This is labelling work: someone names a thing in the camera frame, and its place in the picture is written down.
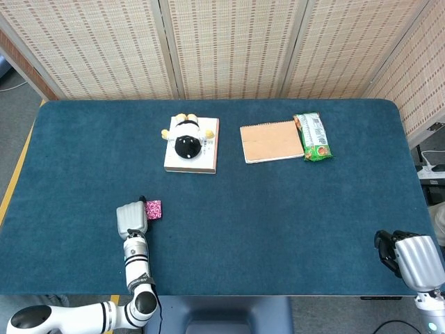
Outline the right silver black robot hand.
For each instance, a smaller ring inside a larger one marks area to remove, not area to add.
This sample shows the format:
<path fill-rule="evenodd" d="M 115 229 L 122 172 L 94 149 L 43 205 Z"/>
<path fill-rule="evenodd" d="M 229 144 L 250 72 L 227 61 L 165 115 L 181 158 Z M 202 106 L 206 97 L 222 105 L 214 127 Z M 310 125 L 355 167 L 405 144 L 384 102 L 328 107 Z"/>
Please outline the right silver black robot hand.
<path fill-rule="evenodd" d="M 378 230 L 374 246 L 395 277 L 415 292 L 433 292 L 444 284 L 444 267 L 432 237 L 396 230 Z"/>

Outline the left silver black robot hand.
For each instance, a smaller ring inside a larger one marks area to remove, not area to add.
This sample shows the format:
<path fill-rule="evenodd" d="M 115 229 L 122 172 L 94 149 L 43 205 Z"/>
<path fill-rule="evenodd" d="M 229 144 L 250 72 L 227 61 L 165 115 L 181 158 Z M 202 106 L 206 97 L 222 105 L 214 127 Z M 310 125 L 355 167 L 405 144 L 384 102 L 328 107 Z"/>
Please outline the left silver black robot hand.
<path fill-rule="evenodd" d="M 141 196 L 138 201 L 116 209 L 118 234 L 123 240 L 129 237 L 129 230 L 137 230 L 144 234 L 148 231 L 146 204 L 147 199 Z"/>

